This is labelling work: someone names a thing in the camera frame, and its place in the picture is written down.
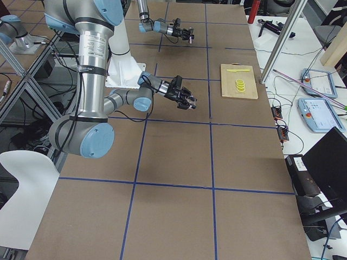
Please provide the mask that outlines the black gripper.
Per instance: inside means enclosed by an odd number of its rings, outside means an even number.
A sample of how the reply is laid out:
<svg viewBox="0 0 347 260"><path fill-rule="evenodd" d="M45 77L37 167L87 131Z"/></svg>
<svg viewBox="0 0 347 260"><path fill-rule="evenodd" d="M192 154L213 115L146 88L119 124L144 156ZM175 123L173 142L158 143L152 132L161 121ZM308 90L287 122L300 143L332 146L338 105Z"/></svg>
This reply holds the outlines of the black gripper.
<svg viewBox="0 0 347 260"><path fill-rule="evenodd" d="M184 41L189 41L189 28L181 29L177 27L173 27L173 32L171 34L173 37L181 38Z"/></svg>
<svg viewBox="0 0 347 260"><path fill-rule="evenodd" d="M174 85L169 86L168 91L164 95L165 98L177 102L177 108L184 110L196 108L195 102L187 101L187 98L190 96L193 96L190 90L186 89L185 87L178 87Z"/></svg>

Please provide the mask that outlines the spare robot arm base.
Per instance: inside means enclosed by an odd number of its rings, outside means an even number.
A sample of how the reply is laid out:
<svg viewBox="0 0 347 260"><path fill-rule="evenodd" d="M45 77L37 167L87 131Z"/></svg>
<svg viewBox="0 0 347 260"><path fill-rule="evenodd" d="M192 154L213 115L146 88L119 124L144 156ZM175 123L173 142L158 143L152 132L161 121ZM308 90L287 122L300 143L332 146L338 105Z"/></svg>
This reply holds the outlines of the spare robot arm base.
<svg viewBox="0 0 347 260"><path fill-rule="evenodd" d="M44 37L29 34L16 15L1 17L1 40L14 54L34 55L45 44Z"/></svg>

